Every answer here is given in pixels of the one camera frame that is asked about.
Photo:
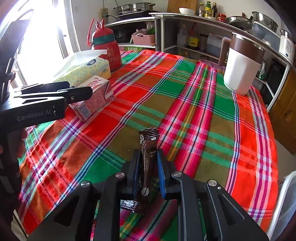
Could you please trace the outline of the person's left hand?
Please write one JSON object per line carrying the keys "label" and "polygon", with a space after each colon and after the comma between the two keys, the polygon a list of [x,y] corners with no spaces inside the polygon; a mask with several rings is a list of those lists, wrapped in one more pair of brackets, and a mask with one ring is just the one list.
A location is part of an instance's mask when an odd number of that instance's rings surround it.
{"label": "person's left hand", "polygon": [[25,151],[26,128],[1,135],[1,160],[9,164],[17,163]]}

